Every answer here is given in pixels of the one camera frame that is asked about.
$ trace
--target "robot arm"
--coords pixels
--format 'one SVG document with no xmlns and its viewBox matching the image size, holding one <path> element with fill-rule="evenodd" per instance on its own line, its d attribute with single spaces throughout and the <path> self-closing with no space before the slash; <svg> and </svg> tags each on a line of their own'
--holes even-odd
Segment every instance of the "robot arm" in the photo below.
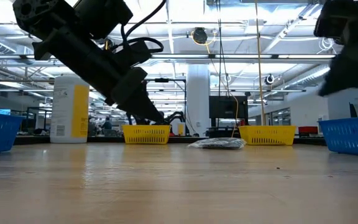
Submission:
<svg viewBox="0 0 358 224">
<path fill-rule="evenodd" d="M 124 30 L 133 15 L 123 0 L 79 0 L 74 7 L 64 0 L 16 0 L 13 7 L 19 27 L 42 40 L 33 43 L 36 60 L 54 55 L 104 95 L 108 105 L 117 103 L 120 110 L 153 121 L 163 119 L 142 91 L 141 81 L 147 73 L 134 67 L 148 60 L 152 52 L 162 51 L 163 45 L 147 37 L 126 40 L 130 32 L 123 31 L 124 47 L 117 53 L 100 49 L 92 41 L 105 39 L 118 24 Z M 149 50 L 145 40 L 161 48 Z"/>
<path fill-rule="evenodd" d="M 330 64 L 320 96 L 348 88 L 358 88 L 358 1 L 326 1 L 317 20 L 314 35 L 332 38 L 343 45 Z"/>
</svg>

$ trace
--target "yellow pole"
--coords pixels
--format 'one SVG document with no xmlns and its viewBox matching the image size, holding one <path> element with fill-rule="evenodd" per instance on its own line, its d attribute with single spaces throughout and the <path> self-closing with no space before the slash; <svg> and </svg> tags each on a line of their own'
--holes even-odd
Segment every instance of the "yellow pole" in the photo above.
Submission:
<svg viewBox="0 0 358 224">
<path fill-rule="evenodd" d="M 258 40 L 258 64 L 259 64 L 259 95 L 260 103 L 262 108 L 262 125 L 266 125 L 265 120 L 265 108 L 264 108 L 264 93 L 262 91 L 262 67 L 260 66 L 260 33 L 259 33 L 259 22 L 258 22 L 258 0 L 255 0 L 255 10 L 256 10 L 256 33 Z"/>
</svg>

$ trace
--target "white pillar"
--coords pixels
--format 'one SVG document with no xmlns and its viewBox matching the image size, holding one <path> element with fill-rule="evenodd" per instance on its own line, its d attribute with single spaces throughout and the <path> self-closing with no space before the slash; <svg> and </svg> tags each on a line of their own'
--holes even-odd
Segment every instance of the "white pillar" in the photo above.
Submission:
<svg viewBox="0 0 358 224">
<path fill-rule="evenodd" d="M 208 65 L 189 65 L 187 73 L 186 125 L 190 134 L 194 130 L 202 137 L 210 127 L 209 69 Z"/>
</svg>

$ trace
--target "desk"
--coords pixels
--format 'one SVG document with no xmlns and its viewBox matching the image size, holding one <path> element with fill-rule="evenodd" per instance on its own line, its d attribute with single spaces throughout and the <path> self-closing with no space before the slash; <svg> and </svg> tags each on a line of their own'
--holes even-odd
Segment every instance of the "desk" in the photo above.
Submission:
<svg viewBox="0 0 358 224">
<path fill-rule="evenodd" d="M 358 156 L 326 147 L 14 146 L 0 223 L 358 223 Z"/>
</svg>

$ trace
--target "yellow basket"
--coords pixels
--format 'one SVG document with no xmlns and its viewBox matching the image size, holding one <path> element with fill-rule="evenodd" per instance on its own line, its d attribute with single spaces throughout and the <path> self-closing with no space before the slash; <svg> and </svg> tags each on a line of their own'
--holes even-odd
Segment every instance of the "yellow basket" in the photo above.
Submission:
<svg viewBox="0 0 358 224">
<path fill-rule="evenodd" d="M 241 126 L 241 138 L 248 145 L 287 145 L 293 144 L 295 126 Z"/>
<path fill-rule="evenodd" d="M 123 125 L 126 144 L 166 144 L 170 125 Z"/>
</svg>

